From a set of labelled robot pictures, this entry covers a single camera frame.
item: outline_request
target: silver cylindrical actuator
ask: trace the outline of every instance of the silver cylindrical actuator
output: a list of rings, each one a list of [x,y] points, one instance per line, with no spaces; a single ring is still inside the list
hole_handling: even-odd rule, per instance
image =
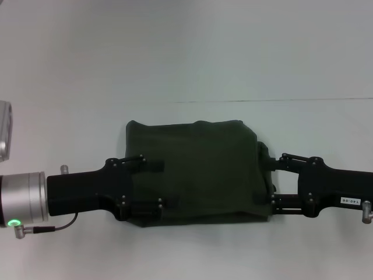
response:
[[[48,220],[44,172],[2,176],[1,220],[9,227]]]

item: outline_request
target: metal bolt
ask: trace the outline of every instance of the metal bolt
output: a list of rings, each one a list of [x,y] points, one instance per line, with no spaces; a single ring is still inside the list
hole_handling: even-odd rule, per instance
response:
[[[369,201],[364,201],[363,207],[363,223],[369,224],[372,222],[372,204]]]
[[[67,165],[61,165],[61,174],[69,174],[69,167]]]

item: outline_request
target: black cable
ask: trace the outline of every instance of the black cable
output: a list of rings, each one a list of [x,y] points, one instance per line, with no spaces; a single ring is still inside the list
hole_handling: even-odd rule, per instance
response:
[[[66,229],[66,228],[70,227],[70,225],[72,225],[76,221],[77,217],[78,217],[78,213],[75,213],[75,216],[71,220],[71,222],[69,222],[67,225],[61,226],[61,227],[55,227],[55,226],[35,226],[33,228],[33,233],[55,232],[56,230]]]
[[[76,221],[76,218],[78,217],[78,213],[75,213],[75,216],[74,218],[71,220],[71,222],[69,222],[67,225],[65,226],[61,226],[61,227],[56,227],[55,230],[61,230],[61,229],[66,229],[68,227],[70,227],[70,225],[72,225],[75,221]]]

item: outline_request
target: dark green cloth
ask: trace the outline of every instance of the dark green cloth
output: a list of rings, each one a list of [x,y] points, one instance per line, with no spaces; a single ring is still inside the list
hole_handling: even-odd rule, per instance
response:
[[[273,192],[270,173],[259,162],[267,147],[242,121],[126,127],[126,156],[164,160],[163,173],[133,176],[136,200],[179,198],[162,220],[132,218],[139,226],[266,221]]]

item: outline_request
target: white table surface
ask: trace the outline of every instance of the white table surface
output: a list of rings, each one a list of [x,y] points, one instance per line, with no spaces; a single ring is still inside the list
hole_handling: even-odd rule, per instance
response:
[[[0,100],[12,102],[1,174],[96,170],[124,127],[243,120],[273,156],[373,171],[368,1],[4,0]],[[282,193],[297,176],[277,172]],[[63,225],[71,215],[50,218]],[[361,212],[316,219],[141,229],[82,213],[16,240],[0,230],[1,279],[354,279],[371,275]]]

